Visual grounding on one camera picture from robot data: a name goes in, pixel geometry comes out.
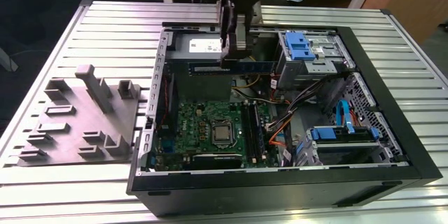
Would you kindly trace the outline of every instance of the aluminum extrusion table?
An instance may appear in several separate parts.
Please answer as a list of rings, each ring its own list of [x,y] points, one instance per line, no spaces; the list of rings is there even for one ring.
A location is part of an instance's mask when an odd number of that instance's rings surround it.
[[[392,16],[379,10],[263,6],[263,22],[350,26],[391,89],[444,178],[406,189],[363,207],[179,217],[195,223],[444,223],[448,217],[447,79]],[[215,5],[84,1],[55,47],[0,141],[0,220],[27,223],[46,217],[64,223],[158,221],[126,194],[130,163],[16,167],[15,146],[24,144],[44,109],[52,77],[74,78],[79,64],[94,64],[108,84],[132,79],[143,87],[136,127],[146,120],[159,32],[163,21],[215,22]]]

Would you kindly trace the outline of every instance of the cpu socket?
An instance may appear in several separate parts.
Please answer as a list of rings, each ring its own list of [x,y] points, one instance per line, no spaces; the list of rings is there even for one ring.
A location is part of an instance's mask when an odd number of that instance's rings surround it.
[[[212,144],[227,148],[234,144],[234,128],[230,120],[212,120]]]

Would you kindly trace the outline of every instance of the ram slot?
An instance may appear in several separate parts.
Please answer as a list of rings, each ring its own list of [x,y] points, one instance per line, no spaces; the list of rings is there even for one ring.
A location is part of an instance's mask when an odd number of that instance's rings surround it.
[[[255,143],[252,137],[252,127],[250,119],[250,107],[247,104],[242,104],[242,121],[243,121],[243,132],[244,132],[244,143],[246,143],[246,156],[250,163],[256,162],[255,156]]]
[[[266,159],[264,157],[264,136],[260,122],[259,108],[256,103],[250,105],[251,126],[254,133],[255,153],[258,161]]]

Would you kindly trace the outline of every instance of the floor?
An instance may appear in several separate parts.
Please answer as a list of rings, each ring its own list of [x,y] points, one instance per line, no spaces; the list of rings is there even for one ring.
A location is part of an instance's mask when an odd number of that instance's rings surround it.
[[[162,2],[162,0],[104,1]],[[16,72],[7,72],[0,68],[3,90],[0,135],[63,34],[79,2],[80,0],[0,0],[0,48],[12,55],[19,65]],[[423,44],[424,51],[446,76],[448,76],[447,42],[448,33],[439,28]]]

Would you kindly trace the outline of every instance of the robotic arm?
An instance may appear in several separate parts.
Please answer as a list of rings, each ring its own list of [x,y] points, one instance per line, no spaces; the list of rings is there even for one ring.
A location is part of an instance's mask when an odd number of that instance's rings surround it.
[[[238,60],[251,55],[254,40],[250,26],[254,5],[260,0],[220,0],[222,67],[232,68]]]

